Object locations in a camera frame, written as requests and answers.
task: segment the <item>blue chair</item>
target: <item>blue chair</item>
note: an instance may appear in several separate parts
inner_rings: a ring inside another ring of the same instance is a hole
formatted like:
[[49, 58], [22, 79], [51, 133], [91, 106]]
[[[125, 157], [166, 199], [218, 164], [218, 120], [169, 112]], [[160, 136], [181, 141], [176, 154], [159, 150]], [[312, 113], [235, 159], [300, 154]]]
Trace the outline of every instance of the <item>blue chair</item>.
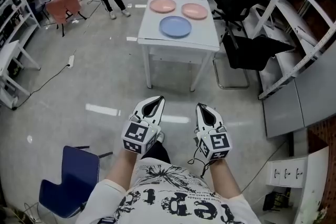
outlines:
[[99, 159], [113, 154], [95, 155], [82, 149], [89, 146], [63, 148], [62, 182], [56, 185], [42, 180], [39, 202], [62, 218], [70, 218], [84, 209], [99, 180]]

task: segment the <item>black office chair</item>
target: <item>black office chair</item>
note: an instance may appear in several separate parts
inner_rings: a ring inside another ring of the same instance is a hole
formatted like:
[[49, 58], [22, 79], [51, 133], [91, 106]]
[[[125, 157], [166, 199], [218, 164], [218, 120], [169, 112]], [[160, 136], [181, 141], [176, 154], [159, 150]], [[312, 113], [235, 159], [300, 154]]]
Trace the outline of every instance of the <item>black office chair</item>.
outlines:
[[229, 27], [226, 27], [225, 34], [223, 35], [222, 41], [220, 43], [223, 43], [225, 47], [227, 58], [229, 60], [231, 68], [243, 69], [244, 76], [247, 81], [247, 85], [242, 87], [222, 86], [218, 78], [215, 55], [213, 59], [213, 64], [215, 68], [217, 84], [221, 89], [247, 89], [250, 86], [250, 82], [246, 69], [262, 71], [264, 70], [270, 57], [274, 57], [275, 54], [278, 54], [280, 52], [294, 49], [292, 45], [268, 38], [264, 35], [260, 35], [258, 37], [255, 37], [254, 39], [234, 36], [232, 30]]
[[241, 31], [241, 25], [236, 22], [243, 21], [249, 14], [250, 8], [258, 4], [261, 0], [214, 0], [217, 3], [217, 8], [223, 12], [214, 9], [212, 14], [219, 14], [214, 17], [214, 20], [224, 20], [226, 26], [231, 22], [238, 26], [238, 31]]

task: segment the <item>white sneaker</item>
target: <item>white sneaker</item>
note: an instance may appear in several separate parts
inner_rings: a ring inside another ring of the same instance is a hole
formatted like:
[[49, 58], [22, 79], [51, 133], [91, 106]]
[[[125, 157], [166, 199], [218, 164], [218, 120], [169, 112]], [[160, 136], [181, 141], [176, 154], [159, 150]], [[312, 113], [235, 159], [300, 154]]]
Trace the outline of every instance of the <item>white sneaker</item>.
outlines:
[[126, 17], [130, 17], [130, 16], [131, 16], [131, 14], [128, 12], [127, 9], [122, 10], [121, 13], [122, 13], [123, 15], [125, 15]]
[[110, 12], [110, 18], [111, 20], [114, 20], [116, 18], [116, 15], [114, 14], [114, 12]]
[[161, 144], [163, 143], [164, 141], [164, 133], [163, 132], [160, 132], [156, 141], [159, 141]]

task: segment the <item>gray floor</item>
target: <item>gray floor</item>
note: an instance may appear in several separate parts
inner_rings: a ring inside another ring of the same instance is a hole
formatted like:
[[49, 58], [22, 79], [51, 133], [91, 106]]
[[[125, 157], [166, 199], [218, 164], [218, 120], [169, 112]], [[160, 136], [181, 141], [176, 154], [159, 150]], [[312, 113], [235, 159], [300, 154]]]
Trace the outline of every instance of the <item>gray floor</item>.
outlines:
[[[126, 41], [127, 36], [138, 35], [144, 12], [143, 8], [135, 8], [135, 4], [146, 4], [147, 0], [124, 0], [125, 4], [132, 4], [130, 18], [122, 16], [113, 0], [110, 2], [115, 8], [116, 20], [111, 21], [100, 5], [88, 20], [67, 24], [65, 37], [61, 37], [56, 25], [51, 25], [43, 26], [30, 40], [27, 51], [42, 69], [26, 68], [17, 78], [29, 91], [39, 88], [64, 67], [74, 51], [75, 65], [72, 69], [66, 68], [17, 111], [0, 110], [0, 173], [7, 202], [23, 209], [25, 202], [38, 201], [42, 179], [59, 183], [65, 145], [90, 145], [90, 151], [96, 154], [114, 151], [113, 156], [101, 161], [102, 179], [120, 150], [124, 121], [139, 101], [154, 95], [165, 96], [165, 115], [187, 118], [187, 123], [161, 123], [166, 133], [164, 146], [173, 164], [188, 167], [197, 175], [202, 172], [201, 164], [187, 164], [195, 151], [195, 106], [201, 102], [216, 108], [233, 141], [227, 161], [240, 188], [245, 188], [282, 143], [266, 139], [256, 73], [249, 72], [251, 87], [248, 90], [221, 90], [211, 63], [206, 76], [191, 93], [189, 87], [197, 67], [155, 62], [152, 66], [154, 87], [148, 89], [140, 46]], [[216, 27], [218, 35], [224, 32], [222, 23], [216, 22]], [[227, 63], [222, 64], [226, 66], [226, 80], [242, 75], [241, 71], [230, 69]], [[24, 99], [19, 93], [19, 103]], [[87, 103], [120, 110], [120, 115], [87, 111]], [[27, 141], [29, 135], [32, 143]], [[286, 147], [277, 155], [286, 155]], [[265, 172], [263, 170], [244, 191], [256, 212], [262, 202], [253, 203], [270, 191], [265, 185]], [[212, 186], [209, 172], [205, 179]], [[74, 221], [75, 218], [59, 220]]]

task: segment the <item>pink plate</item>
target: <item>pink plate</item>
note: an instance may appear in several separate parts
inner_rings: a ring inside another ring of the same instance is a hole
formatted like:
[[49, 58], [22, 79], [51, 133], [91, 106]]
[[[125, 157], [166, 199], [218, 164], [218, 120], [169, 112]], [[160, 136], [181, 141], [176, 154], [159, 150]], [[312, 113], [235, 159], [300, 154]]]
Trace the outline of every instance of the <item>pink plate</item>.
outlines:
[[196, 20], [205, 19], [208, 16], [208, 11], [205, 7], [194, 3], [184, 4], [182, 6], [182, 13], [185, 16]]
[[175, 10], [176, 3], [173, 0], [152, 0], [149, 7], [155, 12], [168, 13]]

